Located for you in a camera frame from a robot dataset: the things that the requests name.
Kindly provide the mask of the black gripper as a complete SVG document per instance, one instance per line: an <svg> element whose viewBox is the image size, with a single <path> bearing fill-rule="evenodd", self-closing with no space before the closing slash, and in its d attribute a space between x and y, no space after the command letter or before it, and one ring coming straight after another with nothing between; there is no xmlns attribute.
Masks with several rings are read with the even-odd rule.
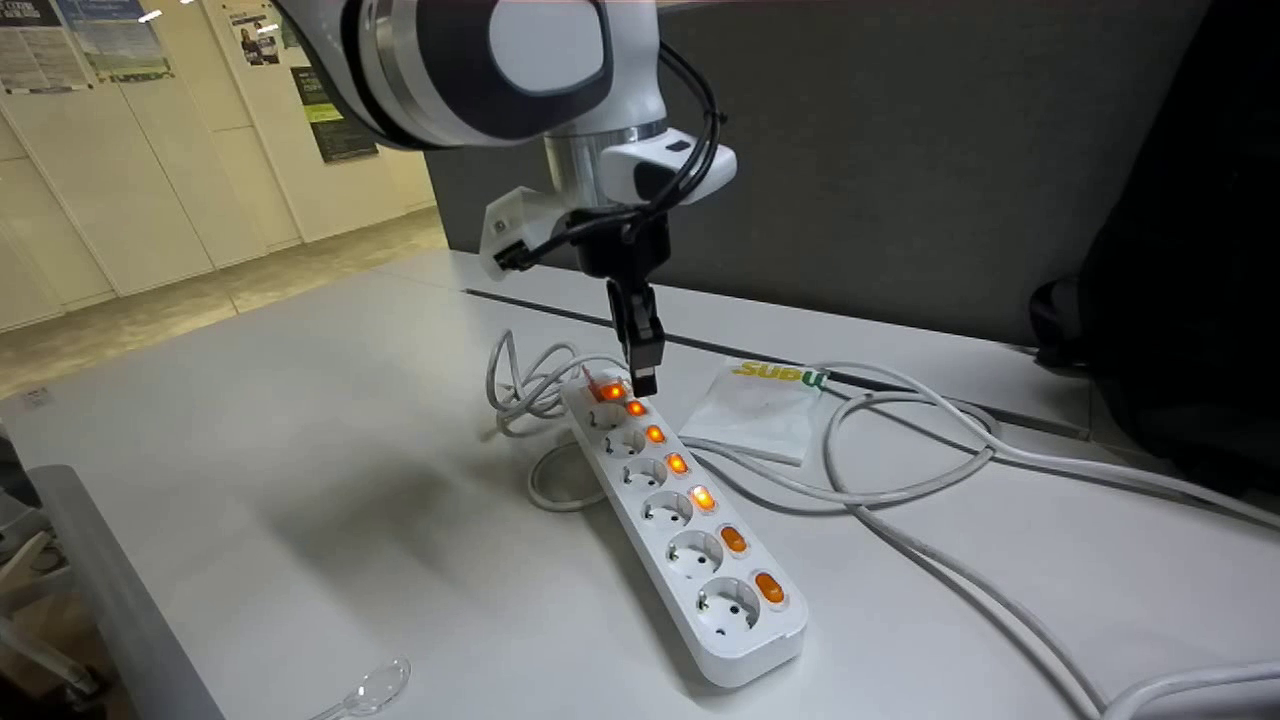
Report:
<svg viewBox="0 0 1280 720"><path fill-rule="evenodd" d="M607 284L607 300L635 394L655 391L655 371L665 358L665 322L655 315L655 290L644 284L644 275L667 257L673 244L665 216L604 219L579 241L579 267L589 275L616 275Z"/></svg>

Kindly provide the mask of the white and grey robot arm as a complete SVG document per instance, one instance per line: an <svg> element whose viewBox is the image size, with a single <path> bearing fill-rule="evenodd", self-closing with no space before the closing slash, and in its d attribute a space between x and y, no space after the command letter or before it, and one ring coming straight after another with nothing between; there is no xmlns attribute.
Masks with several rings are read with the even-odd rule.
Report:
<svg viewBox="0 0 1280 720"><path fill-rule="evenodd" d="M658 94L655 0L273 0L335 106L414 151L547 146L551 189L482 208L492 275L570 244L607 288L635 394L655 391L665 322L647 272L689 151Z"/></svg>

